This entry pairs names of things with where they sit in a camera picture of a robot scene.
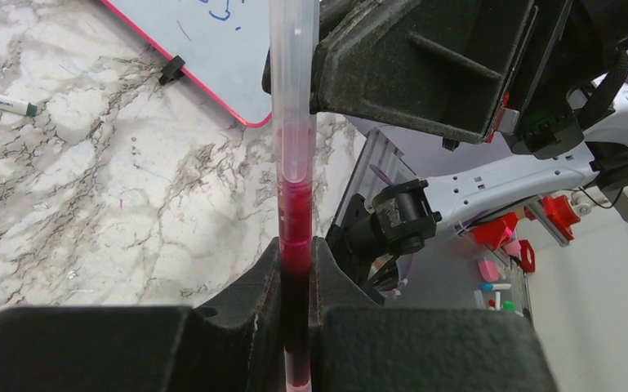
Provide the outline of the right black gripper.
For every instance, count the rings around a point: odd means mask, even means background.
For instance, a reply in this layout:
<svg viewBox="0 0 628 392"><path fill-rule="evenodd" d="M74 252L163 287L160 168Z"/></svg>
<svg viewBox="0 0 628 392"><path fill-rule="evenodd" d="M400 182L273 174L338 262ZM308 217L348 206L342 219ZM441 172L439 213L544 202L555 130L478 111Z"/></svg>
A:
<svg viewBox="0 0 628 392"><path fill-rule="evenodd" d="M515 154L582 141L563 88L545 81L569 1L323 1L305 105L440 136L495 131Z"/></svg>

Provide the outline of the pink red pen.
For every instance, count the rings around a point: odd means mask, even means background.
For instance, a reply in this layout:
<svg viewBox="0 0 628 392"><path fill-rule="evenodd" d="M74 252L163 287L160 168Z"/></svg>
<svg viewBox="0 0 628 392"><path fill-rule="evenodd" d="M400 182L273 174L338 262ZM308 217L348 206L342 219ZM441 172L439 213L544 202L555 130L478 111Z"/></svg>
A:
<svg viewBox="0 0 628 392"><path fill-rule="evenodd" d="M311 391L308 327L315 132L287 125L277 130L276 141L285 386L287 391Z"/></svg>

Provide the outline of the clear pen cap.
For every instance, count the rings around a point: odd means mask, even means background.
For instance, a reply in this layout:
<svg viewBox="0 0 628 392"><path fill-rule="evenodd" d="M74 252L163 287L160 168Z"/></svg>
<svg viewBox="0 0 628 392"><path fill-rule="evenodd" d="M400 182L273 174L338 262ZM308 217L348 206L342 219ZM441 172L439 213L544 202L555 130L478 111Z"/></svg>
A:
<svg viewBox="0 0 628 392"><path fill-rule="evenodd" d="M290 183L310 183L315 150L310 112L319 2L269 2L269 66L277 171Z"/></svg>

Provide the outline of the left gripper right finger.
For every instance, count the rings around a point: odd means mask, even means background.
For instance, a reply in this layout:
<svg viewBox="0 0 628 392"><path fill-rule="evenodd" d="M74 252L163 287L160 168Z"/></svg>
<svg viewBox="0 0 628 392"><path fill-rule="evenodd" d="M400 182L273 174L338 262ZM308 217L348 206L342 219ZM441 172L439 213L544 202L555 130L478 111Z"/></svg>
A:
<svg viewBox="0 0 628 392"><path fill-rule="evenodd" d="M532 324L489 310L385 308L313 242L315 391L555 391Z"/></svg>

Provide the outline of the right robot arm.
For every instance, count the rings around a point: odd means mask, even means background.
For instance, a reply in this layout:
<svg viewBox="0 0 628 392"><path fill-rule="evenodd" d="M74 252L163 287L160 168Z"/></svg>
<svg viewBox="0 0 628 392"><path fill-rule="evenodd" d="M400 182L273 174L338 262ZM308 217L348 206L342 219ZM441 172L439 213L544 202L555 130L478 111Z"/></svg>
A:
<svg viewBox="0 0 628 392"><path fill-rule="evenodd" d="M327 244L338 262L420 251L428 238L576 186L628 185L628 130L614 115L628 72L628 1L272 1L262 86L272 96L280 240L309 235L314 116L439 136L445 149L499 132L511 155L471 171L402 180L344 215Z"/></svg>

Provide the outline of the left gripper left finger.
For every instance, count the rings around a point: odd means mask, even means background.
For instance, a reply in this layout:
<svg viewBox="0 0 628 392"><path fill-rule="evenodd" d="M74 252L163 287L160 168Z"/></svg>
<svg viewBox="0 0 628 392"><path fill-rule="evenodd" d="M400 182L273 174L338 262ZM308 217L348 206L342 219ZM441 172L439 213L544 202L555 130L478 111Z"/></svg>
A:
<svg viewBox="0 0 628 392"><path fill-rule="evenodd" d="M0 391L281 388L279 249L203 305L0 312Z"/></svg>

